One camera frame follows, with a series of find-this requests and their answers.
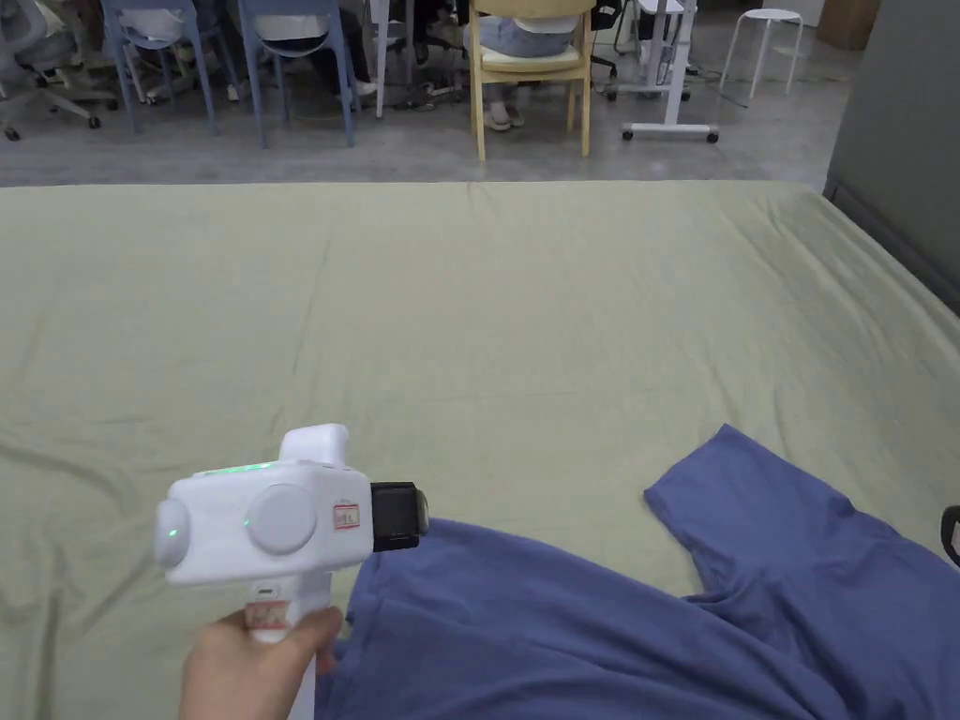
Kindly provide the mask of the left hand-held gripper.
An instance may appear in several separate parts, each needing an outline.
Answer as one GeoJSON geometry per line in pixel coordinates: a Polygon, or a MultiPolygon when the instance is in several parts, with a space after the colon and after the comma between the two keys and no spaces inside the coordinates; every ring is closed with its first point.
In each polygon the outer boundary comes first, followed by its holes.
{"type": "MultiPolygon", "coordinates": [[[[337,424],[299,428],[285,435],[276,461],[175,482],[157,508],[154,534],[168,581],[247,582],[247,630],[276,643],[305,615],[333,607],[333,571],[416,547],[428,530],[424,493],[411,483],[373,483],[350,468],[348,435],[337,424]]],[[[324,674],[307,671],[287,719],[314,717],[324,674]]]]}

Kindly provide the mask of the person's left hand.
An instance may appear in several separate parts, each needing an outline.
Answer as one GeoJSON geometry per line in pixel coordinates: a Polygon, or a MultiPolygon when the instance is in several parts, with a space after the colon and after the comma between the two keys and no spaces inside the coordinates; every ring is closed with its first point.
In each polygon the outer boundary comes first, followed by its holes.
{"type": "Polygon", "coordinates": [[[343,614],[305,615],[279,642],[256,640],[238,610],[206,625],[184,664],[179,719],[286,719],[309,669],[336,666],[343,614]]]}

